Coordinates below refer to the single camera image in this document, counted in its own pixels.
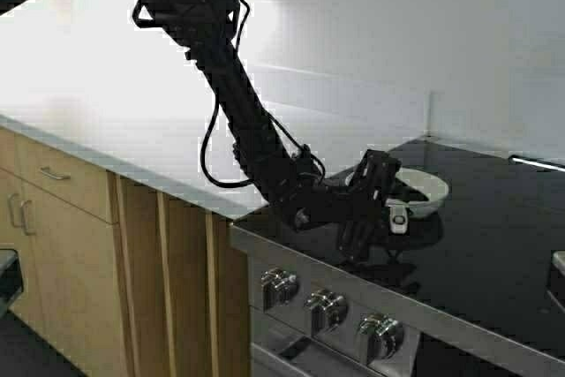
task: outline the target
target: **black cable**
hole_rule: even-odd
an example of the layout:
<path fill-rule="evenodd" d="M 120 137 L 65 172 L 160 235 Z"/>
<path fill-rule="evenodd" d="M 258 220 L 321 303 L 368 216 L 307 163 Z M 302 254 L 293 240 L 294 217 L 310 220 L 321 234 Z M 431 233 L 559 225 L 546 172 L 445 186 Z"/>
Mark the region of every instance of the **black cable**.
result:
<path fill-rule="evenodd" d="M 239 0 L 239 2 L 241 2 L 245 6 L 245 15 L 244 15 L 243 19 L 241 20 L 241 25 L 239 26 L 239 32 L 237 33 L 236 54 L 239 52 L 239 44 L 241 42 L 241 33 L 244 32 L 245 23 L 247 22 L 247 19 L 249 18 L 249 14 L 251 12 L 251 6 L 249 6 L 249 4 L 245 0 Z"/>
<path fill-rule="evenodd" d="M 294 146 L 296 146 L 298 149 L 302 149 L 302 146 L 296 141 L 296 139 L 294 137 L 292 137 L 292 134 L 290 134 L 290 132 L 286 128 L 284 128 L 284 125 L 282 125 L 279 122 L 279 120 L 276 119 L 273 116 L 273 114 L 271 114 L 270 112 L 267 112 L 267 115 L 271 119 L 271 121 L 273 121 L 275 123 L 275 125 L 281 129 L 281 131 L 284 133 L 284 135 L 289 138 L 289 140 L 292 142 L 292 144 Z M 312 156 L 312 159 L 314 159 L 314 161 L 320 167 L 320 172 L 321 172 L 320 180 L 323 180 L 324 178 L 326 178 L 326 167 L 324 166 L 324 163 L 315 154 L 310 153 L 310 155 Z"/>
<path fill-rule="evenodd" d="M 240 189 L 243 187 L 247 187 L 252 183 L 251 180 L 247 179 L 244 181 L 239 181 L 236 183 L 226 183 L 223 181 L 216 180 L 212 175 L 208 172 L 207 165 L 206 165 L 206 151 L 208 142 L 210 141 L 210 136 L 212 135 L 212 131 L 215 127 L 216 119 L 218 118 L 218 113 L 220 112 L 220 101 L 218 100 L 218 96 L 215 97 L 215 105 L 214 105 L 214 113 L 212 114 L 212 118 L 210 119 L 210 123 L 208 124 L 208 128 L 206 130 L 206 134 L 204 135 L 204 140 L 202 141 L 202 147 L 200 148 L 200 167 L 202 168 L 202 172 L 206 176 L 210 183 L 213 185 L 217 185 L 222 189 Z"/>

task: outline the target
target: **oven handle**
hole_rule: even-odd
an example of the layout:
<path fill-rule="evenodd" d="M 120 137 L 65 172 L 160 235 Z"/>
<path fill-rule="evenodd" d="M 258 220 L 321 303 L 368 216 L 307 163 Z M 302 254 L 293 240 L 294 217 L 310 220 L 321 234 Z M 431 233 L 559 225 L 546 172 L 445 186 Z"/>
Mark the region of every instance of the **oven handle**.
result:
<path fill-rule="evenodd" d="M 251 353 L 254 361 L 275 370 L 281 377 L 314 377 L 256 343 L 251 343 Z"/>

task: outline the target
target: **wooden cabinet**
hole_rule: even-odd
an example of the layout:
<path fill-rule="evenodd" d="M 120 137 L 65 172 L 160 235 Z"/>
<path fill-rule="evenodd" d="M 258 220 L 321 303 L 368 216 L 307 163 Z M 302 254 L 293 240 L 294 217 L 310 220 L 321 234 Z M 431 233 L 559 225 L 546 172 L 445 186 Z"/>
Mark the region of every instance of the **wooden cabinet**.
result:
<path fill-rule="evenodd" d="M 117 222 L 114 178 L 108 171 L 26 137 L 16 137 L 21 176 L 110 223 Z"/>
<path fill-rule="evenodd" d="M 129 375 L 119 227 L 24 183 L 46 339 L 91 377 Z"/>
<path fill-rule="evenodd" d="M 25 285 L 12 310 L 86 375 L 249 376 L 228 220 L 4 129 L 0 201 Z"/>
<path fill-rule="evenodd" d="M 0 249 L 18 252 L 24 292 L 11 309 L 41 336 L 45 335 L 32 241 L 21 229 L 19 205 L 23 200 L 22 183 L 12 174 L 0 170 Z"/>
<path fill-rule="evenodd" d="M 16 170 L 16 135 L 0 128 L 0 168 L 18 174 Z"/>

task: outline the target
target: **robotic arm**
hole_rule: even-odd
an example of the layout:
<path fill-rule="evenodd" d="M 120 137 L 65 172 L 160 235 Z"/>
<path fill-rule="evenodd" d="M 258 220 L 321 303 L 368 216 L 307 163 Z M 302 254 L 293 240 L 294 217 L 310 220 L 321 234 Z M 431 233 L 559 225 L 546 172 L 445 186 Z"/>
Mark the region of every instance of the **robotic arm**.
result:
<path fill-rule="evenodd" d="M 0 0 L 0 14 L 25 0 Z M 294 230 L 307 230 L 330 222 L 340 224 L 337 248 L 351 261 L 366 258 L 374 239 L 388 234 L 386 200 L 400 162 L 388 154 L 369 150 L 347 185 L 325 178 L 323 164 L 307 145 L 299 145 L 268 113 L 256 95 L 237 50 L 241 35 L 241 5 L 245 0 L 139 0 L 133 20 L 141 28 L 160 27 L 178 45 L 187 48 L 215 93 L 215 116 L 221 106 L 234 135 L 234 155 L 248 180 L 222 183 L 203 170 L 213 183 L 227 188 L 254 184 L 282 221 Z M 146 8 L 151 19 L 139 13 Z M 232 40 L 237 37 L 234 48 Z M 280 130 L 298 147 L 291 155 Z"/>

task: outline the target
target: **silver knob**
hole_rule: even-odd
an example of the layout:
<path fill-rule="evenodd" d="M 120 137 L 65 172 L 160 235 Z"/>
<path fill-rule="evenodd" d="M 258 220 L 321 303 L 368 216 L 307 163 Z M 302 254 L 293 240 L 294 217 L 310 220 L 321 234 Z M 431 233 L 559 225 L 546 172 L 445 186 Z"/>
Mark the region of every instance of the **silver knob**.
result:
<path fill-rule="evenodd" d="M 332 331 L 347 315 L 347 300 L 326 289 L 318 290 L 306 300 L 306 331 L 314 337 L 324 331 Z"/>
<path fill-rule="evenodd" d="M 359 360 L 366 366 L 375 359 L 389 359 L 404 341 L 402 323 L 385 315 L 374 314 L 361 321 L 358 330 Z"/>
<path fill-rule="evenodd" d="M 298 278 L 291 273 L 274 268 L 261 277 L 263 311 L 273 306 L 288 304 L 299 289 Z"/>

